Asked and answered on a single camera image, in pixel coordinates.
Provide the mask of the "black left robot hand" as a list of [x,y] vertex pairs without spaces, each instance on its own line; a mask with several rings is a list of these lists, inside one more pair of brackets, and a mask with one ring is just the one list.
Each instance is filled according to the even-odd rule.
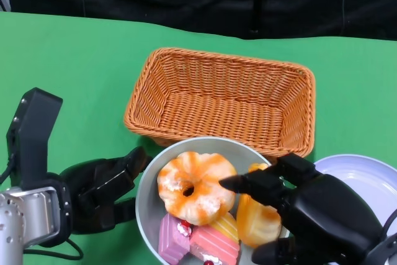
[[134,187],[134,180],[152,161],[142,146],[126,156],[76,164],[60,176],[70,196],[72,233],[102,233],[136,219],[134,197],[118,200]]

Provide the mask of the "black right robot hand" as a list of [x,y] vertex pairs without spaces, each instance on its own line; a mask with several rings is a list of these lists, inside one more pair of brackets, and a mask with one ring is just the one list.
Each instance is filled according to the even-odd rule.
[[385,239],[377,216],[351,187],[296,154],[219,183],[275,208],[293,235],[259,245],[255,264],[361,264]]

